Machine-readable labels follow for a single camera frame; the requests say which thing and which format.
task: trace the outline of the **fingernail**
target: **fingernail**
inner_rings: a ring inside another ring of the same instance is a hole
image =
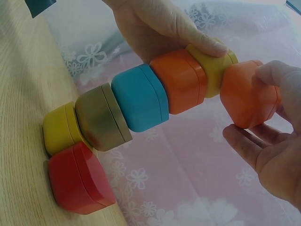
[[[220,52],[227,52],[229,50],[228,47],[226,47],[218,41],[215,42],[214,48]]]
[[[262,67],[263,67],[263,65],[260,65],[255,68],[255,75],[258,73],[258,71],[260,71],[262,69]]]

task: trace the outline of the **toy block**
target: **toy block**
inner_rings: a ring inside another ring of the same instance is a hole
[[[133,139],[132,135],[127,127],[126,120],[123,117],[123,114],[121,112],[121,109],[119,108],[119,105],[113,94],[110,84],[108,83],[103,84],[102,88],[103,88],[103,94],[108,102],[110,111],[112,112],[113,118],[118,126],[118,129],[121,132],[124,142],[128,142],[132,140]]]
[[[92,149],[79,129],[74,102],[69,102],[49,112],[43,121],[43,133],[45,148],[50,155],[80,142],[84,142]]]
[[[84,143],[54,155],[48,174],[56,203],[67,211],[86,215],[116,202],[98,158]]]
[[[170,114],[179,114],[203,103],[206,75],[186,50],[159,56],[151,61],[150,67],[166,91]]]
[[[111,88],[130,130],[143,132],[169,119],[166,92],[147,64],[116,75]]]
[[[254,77],[258,60],[228,67],[223,75],[220,98],[234,124],[242,129],[269,120],[281,103],[277,87],[264,84]]]
[[[222,76],[227,67],[238,63],[235,54],[229,50],[223,57],[213,57],[199,51],[195,46],[188,45],[186,50],[201,65],[207,76],[207,90],[205,98],[212,98],[220,93]]]
[[[111,93],[108,98],[103,90]],[[132,139],[109,84],[82,94],[75,111],[83,136],[98,151],[108,151]]]

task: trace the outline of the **dark green object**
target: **dark green object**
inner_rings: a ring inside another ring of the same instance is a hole
[[[25,3],[29,8],[32,18],[35,18],[45,9],[55,4],[56,0],[25,0]]]

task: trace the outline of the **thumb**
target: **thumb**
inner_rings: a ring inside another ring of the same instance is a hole
[[[177,33],[180,39],[187,41],[201,52],[213,57],[223,57],[227,54],[228,48],[225,45],[199,31],[186,15],[178,16],[179,20],[177,20],[177,23],[181,24],[177,25]]]

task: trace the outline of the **yellow block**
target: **yellow block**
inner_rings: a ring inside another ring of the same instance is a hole
[[[45,148],[50,155],[59,153],[77,143],[84,142],[75,114],[74,102],[69,102],[51,112],[43,120]]]
[[[75,103],[74,102],[67,103],[65,105],[65,109],[66,109],[66,115],[67,115],[67,120],[69,125],[69,131],[74,143],[77,144],[83,142],[90,150],[92,150],[93,147],[83,137],[79,129],[79,122],[75,113]]]
[[[69,131],[65,105],[49,112],[45,116],[43,132],[45,147],[50,155],[74,145]]]
[[[201,65],[207,76],[207,91],[205,98],[212,98],[219,95],[222,84],[222,76],[227,67],[233,63],[238,63],[235,54],[229,50],[223,57],[213,57],[200,52],[195,46],[188,45],[186,50]]]

